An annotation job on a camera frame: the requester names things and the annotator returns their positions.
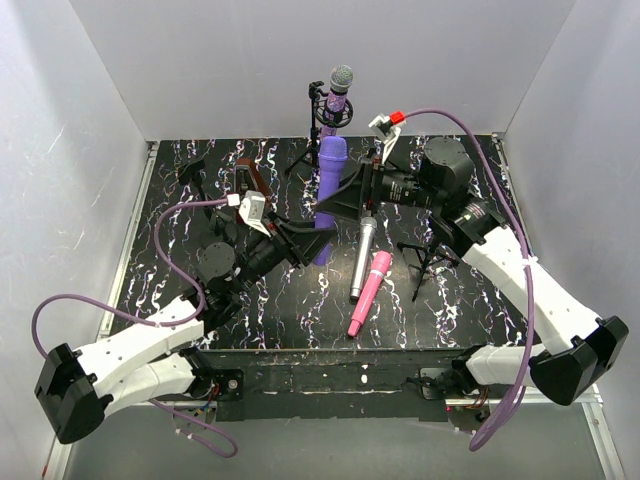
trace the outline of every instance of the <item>black marble tabletop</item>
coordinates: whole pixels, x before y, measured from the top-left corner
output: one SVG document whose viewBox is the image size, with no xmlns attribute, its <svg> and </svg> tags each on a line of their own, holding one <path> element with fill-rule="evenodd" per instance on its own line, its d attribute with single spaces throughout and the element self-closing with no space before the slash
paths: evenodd
<svg viewBox="0 0 640 480">
<path fill-rule="evenodd" d="M 417 168 L 427 138 L 401 137 L 392 155 L 394 163 Z M 478 139 L 512 202 L 491 137 Z M 473 147 L 467 138 L 460 140 L 476 164 L 472 188 L 502 211 Z M 374 145 L 369 137 L 351 137 L 347 142 L 350 161 L 345 175 Z M 192 188 L 178 183 L 178 166 L 188 158 L 205 154 L 204 189 L 218 198 L 231 189 L 235 161 L 251 158 L 271 187 L 278 214 L 294 220 L 313 219 L 317 174 L 306 165 L 297 166 L 289 178 L 283 173 L 306 146 L 304 138 L 161 142 L 118 307 L 146 317 L 187 286 L 158 260 L 151 239 L 153 225 L 164 209 L 197 199 Z M 526 328 L 522 316 L 482 274 L 467 265 L 455 269 L 447 265 L 436 267 L 417 300 L 411 302 L 416 279 L 410 275 L 407 263 L 416 263 L 412 257 L 415 254 L 407 251 L 403 257 L 395 245 L 398 241 L 424 244 L 431 236 L 427 218 L 425 210 L 390 204 L 379 212 L 373 251 L 391 252 L 393 263 L 369 319 L 355 340 L 349 339 L 346 331 L 354 308 L 348 297 L 359 226 L 338 221 L 338 236 L 326 266 L 312 264 L 293 269 L 283 262 L 244 295 L 243 309 L 234 320 L 196 343 L 201 348 L 215 349 L 426 349 L 478 343 L 521 344 Z M 161 241 L 172 260 L 191 274 L 203 252 L 199 237 L 207 228 L 203 212 L 187 209 L 176 212 L 162 229 Z M 116 319 L 111 333 L 127 326 L 127 322 Z"/>
</svg>

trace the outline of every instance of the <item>white wall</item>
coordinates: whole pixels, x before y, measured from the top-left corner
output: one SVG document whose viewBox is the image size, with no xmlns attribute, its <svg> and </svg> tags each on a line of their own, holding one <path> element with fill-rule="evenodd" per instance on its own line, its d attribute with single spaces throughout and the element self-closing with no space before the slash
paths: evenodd
<svg viewBox="0 0 640 480">
<path fill-rule="evenodd" d="M 504 131 L 575 0 L 71 0 L 146 139 L 306 136 L 350 65 L 355 118 L 438 106 Z M 405 133 L 452 132 L 438 117 Z"/>
<path fill-rule="evenodd" d="M 533 246 L 631 335 L 598 385 L 627 478 L 640 478 L 640 5 L 578 0 L 507 132 Z"/>
<path fill-rule="evenodd" d="M 106 300 L 146 144 L 67 0 L 0 0 L 0 478 L 39 478 L 53 432 L 29 333 L 45 297 Z M 95 338 L 100 312 L 45 309 L 46 348 Z"/>
</svg>

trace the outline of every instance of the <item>silver microphone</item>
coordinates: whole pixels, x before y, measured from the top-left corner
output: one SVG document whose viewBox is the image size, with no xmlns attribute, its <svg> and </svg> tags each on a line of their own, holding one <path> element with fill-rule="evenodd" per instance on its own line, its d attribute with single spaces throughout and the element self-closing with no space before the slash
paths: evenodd
<svg viewBox="0 0 640 480">
<path fill-rule="evenodd" d="M 376 228 L 378 222 L 373 217 L 364 217 L 360 220 L 360 244 L 358 247 L 358 256 L 353 266 L 353 276 L 351 277 L 351 290 L 349 299 L 351 303 L 358 303 L 364 281 L 366 279 L 367 266 L 369 264 L 369 252 L 373 245 L 373 238 L 376 236 Z"/>
</svg>

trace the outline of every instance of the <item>microphone grille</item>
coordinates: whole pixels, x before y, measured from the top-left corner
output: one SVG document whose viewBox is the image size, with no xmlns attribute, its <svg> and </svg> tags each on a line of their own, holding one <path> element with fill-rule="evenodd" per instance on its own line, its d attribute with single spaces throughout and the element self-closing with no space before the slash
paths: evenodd
<svg viewBox="0 0 640 480">
<path fill-rule="evenodd" d="M 340 65 L 331 71 L 331 89 L 336 93 L 344 93 L 353 82 L 353 71 L 347 65 Z"/>
</svg>

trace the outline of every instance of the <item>black metal bracket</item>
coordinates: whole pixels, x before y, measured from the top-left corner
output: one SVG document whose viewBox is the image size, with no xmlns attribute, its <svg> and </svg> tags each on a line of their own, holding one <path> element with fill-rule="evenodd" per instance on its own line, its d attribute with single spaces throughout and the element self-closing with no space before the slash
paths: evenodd
<svg viewBox="0 0 640 480">
<path fill-rule="evenodd" d="M 214 399 L 217 402 L 237 402 L 242 400 L 244 373 L 239 368 L 216 368 L 207 361 L 196 347 L 185 348 L 180 355 L 191 364 L 196 377 L 186 393 L 192 398 L 206 397 L 213 386 L 217 386 Z"/>
</svg>

